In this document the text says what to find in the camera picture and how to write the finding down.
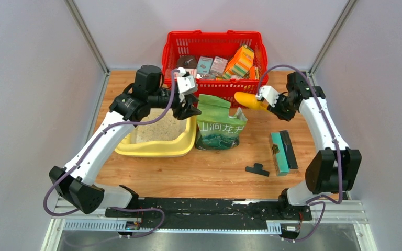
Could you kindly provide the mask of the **black bag clip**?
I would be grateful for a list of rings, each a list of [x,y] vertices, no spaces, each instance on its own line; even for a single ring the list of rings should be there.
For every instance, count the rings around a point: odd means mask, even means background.
[[[263,168],[263,165],[260,163],[254,163],[253,166],[246,166],[244,169],[246,172],[269,177],[270,172]]]

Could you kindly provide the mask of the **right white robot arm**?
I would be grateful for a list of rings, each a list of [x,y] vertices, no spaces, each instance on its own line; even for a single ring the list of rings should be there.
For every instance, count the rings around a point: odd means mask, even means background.
[[[349,147],[330,116],[326,96],[319,86],[312,86],[303,73],[290,73],[287,93],[275,88],[261,87],[259,95],[268,103],[267,111],[279,119],[290,121],[296,113],[305,119],[314,140],[317,153],[305,171],[305,179],[286,190],[287,199],[278,203],[277,211],[285,219],[305,206],[330,194],[341,196],[352,190],[362,155]]]

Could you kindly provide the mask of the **green litter bag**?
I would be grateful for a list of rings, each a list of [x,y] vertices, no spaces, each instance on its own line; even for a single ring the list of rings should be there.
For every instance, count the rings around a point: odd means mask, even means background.
[[[202,112],[196,116],[197,133],[195,147],[205,151],[232,149],[239,145],[239,134],[248,119],[241,108],[230,115],[231,103],[212,95],[200,94],[197,108]]]

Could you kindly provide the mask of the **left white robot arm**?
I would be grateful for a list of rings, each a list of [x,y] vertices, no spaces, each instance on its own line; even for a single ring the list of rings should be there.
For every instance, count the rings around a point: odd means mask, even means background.
[[[143,65],[136,71],[135,80],[109,106],[105,118],[83,148],[64,166],[49,171],[52,186],[43,199],[43,207],[51,216],[64,216],[48,208],[53,191],[75,208],[90,214],[99,208],[120,210],[132,217],[139,210],[133,191],[125,186],[97,185],[95,180],[116,146],[137,126],[153,124],[169,111],[177,120],[200,115],[195,107],[198,99],[196,76],[182,67],[171,70],[171,86],[163,87],[164,74],[154,65]]]

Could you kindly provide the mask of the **yellow plastic scoop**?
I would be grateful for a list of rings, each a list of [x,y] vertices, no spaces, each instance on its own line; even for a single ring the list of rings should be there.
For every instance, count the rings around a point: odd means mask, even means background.
[[[236,92],[234,98],[238,104],[249,109],[267,110],[270,106],[270,103],[262,95]]]

